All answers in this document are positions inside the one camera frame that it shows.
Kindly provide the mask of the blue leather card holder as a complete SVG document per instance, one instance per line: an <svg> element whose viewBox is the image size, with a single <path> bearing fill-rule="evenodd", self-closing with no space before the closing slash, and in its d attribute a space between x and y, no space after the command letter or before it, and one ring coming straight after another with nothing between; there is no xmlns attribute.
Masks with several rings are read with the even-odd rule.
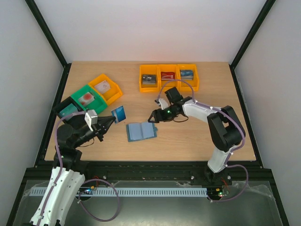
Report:
<svg viewBox="0 0 301 226"><path fill-rule="evenodd" d="M141 122L126 125L128 142L136 142L157 137L158 129L154 123Z"/></svg>

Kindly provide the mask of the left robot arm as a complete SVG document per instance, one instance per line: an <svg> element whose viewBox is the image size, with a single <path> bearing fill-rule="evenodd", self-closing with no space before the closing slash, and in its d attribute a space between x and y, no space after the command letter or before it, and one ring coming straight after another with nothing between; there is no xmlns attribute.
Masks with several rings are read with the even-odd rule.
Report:
<svg viewBox="0 0 301 226"><path fill-rule="evenodd" d="M103 140L116 120L99 117L94 110L71 113L55 125L55 150L51 177L29 226L63 226L71 204L85 183L87 161L82 161L82 144L93 138Z"/></svg>

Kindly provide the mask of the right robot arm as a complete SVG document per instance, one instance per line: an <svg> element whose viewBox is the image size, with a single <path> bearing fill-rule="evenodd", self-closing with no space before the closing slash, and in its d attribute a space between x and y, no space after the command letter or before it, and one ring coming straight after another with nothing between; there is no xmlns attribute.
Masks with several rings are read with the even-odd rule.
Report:
<svg viewBox="0 0 301 226"><path fill-rule="evenodd" d="M155 102L159 109L152 111L148 122L174 121L179 115L206 122L214 150L204 169L204 177L207 183L216 184L225 177L224 171L228 167L230 156L245 144L246 132L234 109L229 105L222 108L213 107L192 97L183 97L176 87L168 89L165 95L168 102L158 97Z"/></svg>

